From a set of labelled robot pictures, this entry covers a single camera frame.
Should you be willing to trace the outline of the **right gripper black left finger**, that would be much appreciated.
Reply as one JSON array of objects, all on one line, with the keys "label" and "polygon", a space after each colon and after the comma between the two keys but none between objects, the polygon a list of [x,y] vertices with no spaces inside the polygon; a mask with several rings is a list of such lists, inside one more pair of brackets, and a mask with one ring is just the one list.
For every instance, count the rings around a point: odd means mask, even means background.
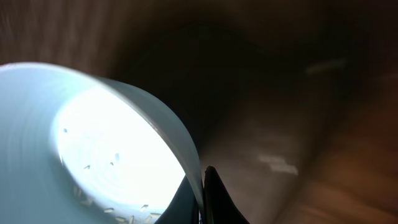
[{"label": "right gripper black left finger", "polygon": [[199,224],[199,208],[192,187],[183,178],[175,196],[155,224]]}]

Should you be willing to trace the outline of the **light blue bowl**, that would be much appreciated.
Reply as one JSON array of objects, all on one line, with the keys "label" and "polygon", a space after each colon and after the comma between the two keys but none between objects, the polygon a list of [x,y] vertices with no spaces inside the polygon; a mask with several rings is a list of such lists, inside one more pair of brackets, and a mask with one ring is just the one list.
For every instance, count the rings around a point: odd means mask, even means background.
[{"label": "light blue bowl", "polygon": [[184,177],[201,223],[197,149],[155,96],[48,63],[1,67],[1,224],[155,223]]}]

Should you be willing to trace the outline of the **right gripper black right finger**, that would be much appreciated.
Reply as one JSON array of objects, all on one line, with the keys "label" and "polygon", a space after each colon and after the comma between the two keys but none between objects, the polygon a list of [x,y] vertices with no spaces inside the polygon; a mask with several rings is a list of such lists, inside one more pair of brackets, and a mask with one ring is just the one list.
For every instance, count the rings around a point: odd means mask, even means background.
[{"label": "right gripper black right finger", "polygon": [[205,171],[204,196],[207,224],[249,224],[213,166],[208,166]]}]

